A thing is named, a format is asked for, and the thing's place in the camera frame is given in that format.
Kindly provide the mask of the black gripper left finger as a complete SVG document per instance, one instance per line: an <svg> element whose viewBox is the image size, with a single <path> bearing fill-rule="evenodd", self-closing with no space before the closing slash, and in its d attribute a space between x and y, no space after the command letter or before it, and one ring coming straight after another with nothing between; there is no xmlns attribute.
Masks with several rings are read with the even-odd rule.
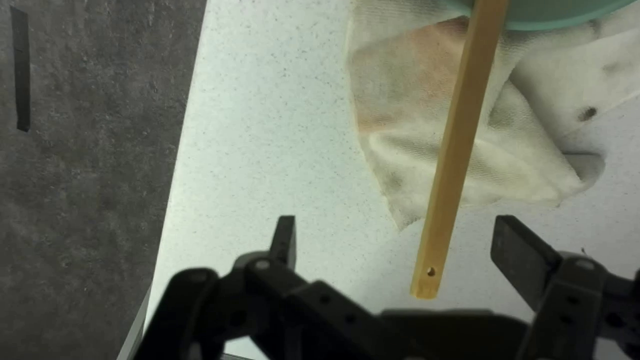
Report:
<svg viewBox="0 0 640 360"><path fill-rule="evenodd" d="M294 215L281 215L270 246L243 254L235 269L243 278L243 306L249 314L266 314L277 306L303 307L313 296L311 283L296 271Z"/></svg>

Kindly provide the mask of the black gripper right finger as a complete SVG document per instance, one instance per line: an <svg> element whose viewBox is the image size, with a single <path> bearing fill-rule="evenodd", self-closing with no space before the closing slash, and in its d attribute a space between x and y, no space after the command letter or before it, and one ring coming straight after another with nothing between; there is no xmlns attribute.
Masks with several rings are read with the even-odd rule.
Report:
<svg viewBox="0 0 640 360"><path fill-rule="evenodd" d="M560 254L516 215L498 215L492 261L534 309L527 348L593 348L599 335L606 269Z"/></svg>

